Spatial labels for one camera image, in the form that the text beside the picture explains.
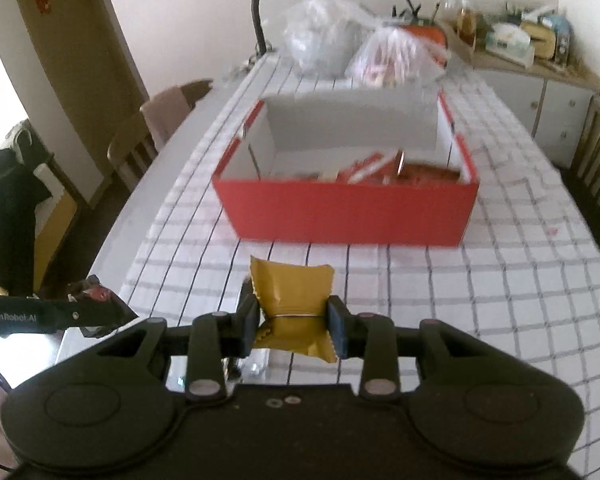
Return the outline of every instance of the red box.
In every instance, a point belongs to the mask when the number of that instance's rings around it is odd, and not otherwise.
[[[458,183],[340,184],[333,174],[370,153],[461,170]],[[323,244],[460,244],[479,180],[444,96],[400,89],[314,92],[258,102],[212,182],[241,238]]]

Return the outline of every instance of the black jacket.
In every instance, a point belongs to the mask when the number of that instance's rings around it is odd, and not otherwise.
[[[12,296],[33,293],[35,209],[49,197],[15,152],[0,150],[0,286]]]

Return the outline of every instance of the checkered tablecloth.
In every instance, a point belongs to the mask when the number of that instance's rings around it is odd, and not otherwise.
[[[600,480],[600,252],[559,174],[480,76],[450,70],[442,85],[480,173],[477,203],[457,249],[318,246],[239,240],[210,177],[262,94],[350,88],[298,78],[277,56],[259,62],[191,154],[128,272],[120,296],[140,316],[170,325],[235,311],[250,256],[330,264],[333,293],[350,311],[396,325],[437,318],[560,377],[580,395],[586,427],[570,464]],[[271,352],[270,383],[349,382],[360,360],[326,364]],[[418,384],[401,359],[402,389]]]

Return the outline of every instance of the cabinet drawer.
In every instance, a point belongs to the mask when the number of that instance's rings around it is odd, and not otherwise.
[[[478,70],[478,73],[531,133],[536,124],[544,79],[497,70]]]
[[[536,143],[552,163],[570,167],[592,96],[591,90],[547,82]]]

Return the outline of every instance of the plastic bag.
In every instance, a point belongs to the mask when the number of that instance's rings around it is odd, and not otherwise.
[[[379,28],[351,60],[346,76],[374,87],[411,80],[428,84],[445,73],[448,58],[448,51],[433,41],[401,28]]]
[[[303,0],[286,13],[285,51],[301,75],[339,78],[381,22],[343,0]]]

